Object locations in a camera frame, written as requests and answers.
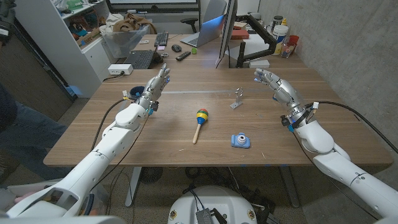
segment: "blue toy camera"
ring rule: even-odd
[[[250,139],[246,137],[244,133],[239,133],[238,135],[233,134],[231,136],[231,146],[247,149],[250,147]]]

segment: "jeans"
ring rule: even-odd
[[[17,118],[0,133],[0,148],[45,180],[65,177],[71,168],[48,167],[43,160],[47,148],[55,145],[67,129],[46,115],[18,102]]]

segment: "desk leg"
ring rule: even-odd
[[[136,196],[139,175],[141,174],[142,167],[134,167],[131,174],[130,187],[127,190],[126,202],[124,203],[126,207],[131,207]]]
[[[282,179],[284,180],[290,204],[294,208],[299,208],[300,201],[299,198],[297,197],[296,187],[294,185],[292,173],[290,172],[290,167],[288,166],[279,167],[279,172],[280,175],[282,176]]]

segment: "office chair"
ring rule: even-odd
[[[223,15],[225,12],[225,8],[226,8],[225,0],[210,0],[209,5],[207,5],[203,22],[210,21],[214,18]],[[195,22],[198,20],[199,20],[198,18],[188,18],[188,19],[182,19],[181,22],[191,25],[193,33],[196,33],[197,29],[195,27]]]

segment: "monitor arm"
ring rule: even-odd
[[[269,44],[267,50],[262,50],[260,52],[256,52],[253,54],[244,55],[244,48],[246,46],[246,43],[245,41],[242,41],[241,46],[239,48],[239,55],[238,55],[238,61],[236,62],[236,68],[242,68],[243,62],[245,61],[261,58],[273,54],[275,52],[276,48],[275,38],[272,35],[270,35],[252,15],[236,16],[236,21],[238,22],[246,21],[246,23],[248,23],[254,29],[254,31],[256,31],[260,35],[260,37],[264,40],[264,43]]]

